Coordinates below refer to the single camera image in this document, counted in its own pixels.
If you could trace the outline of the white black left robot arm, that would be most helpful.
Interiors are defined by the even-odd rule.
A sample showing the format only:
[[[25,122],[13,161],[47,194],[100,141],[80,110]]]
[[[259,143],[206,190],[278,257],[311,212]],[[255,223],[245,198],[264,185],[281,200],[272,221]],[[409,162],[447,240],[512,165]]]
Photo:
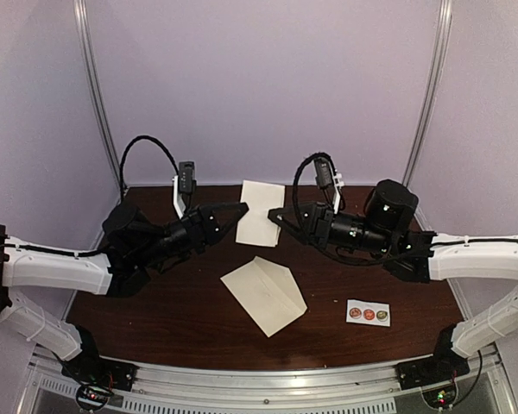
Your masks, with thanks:
[[[221,242],[249,207],[245,202],[198,205],[164,225],[151,223],[131,202],[103,223],[106,243],[92,251],[62,250],[8,236],[0,224],[0,323],[51,351],[67,375],[98,384],[111,374],[92,334],[62,322],[20,292],[44,286],[130,298],[164,273]]]

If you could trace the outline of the cream paper envelope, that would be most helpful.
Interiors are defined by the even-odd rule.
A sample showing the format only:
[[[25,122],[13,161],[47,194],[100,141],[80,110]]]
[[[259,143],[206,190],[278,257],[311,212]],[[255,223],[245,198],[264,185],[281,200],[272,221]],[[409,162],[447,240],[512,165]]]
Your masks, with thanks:
[[[259,256],[220,280],[266,337],[275,335],[307,311],[290,269]]]

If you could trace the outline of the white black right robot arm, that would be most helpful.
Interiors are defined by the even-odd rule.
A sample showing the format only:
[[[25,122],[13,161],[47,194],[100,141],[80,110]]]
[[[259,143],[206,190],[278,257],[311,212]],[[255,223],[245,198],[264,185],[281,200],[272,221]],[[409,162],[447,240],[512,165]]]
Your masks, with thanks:
[[[300,243],[352,267],[381,266],[397,279],[429,283],[447,279],[509,279],[518,283],[518,235],[469,237],[412,231],[419,199],[385,179],[370,192],[362,215],[337,212],[326,203],[275,208],[268,219]],[[518,329],[518,284],[479,315],[439,334],[425,371],[444,380],[481,348]]]

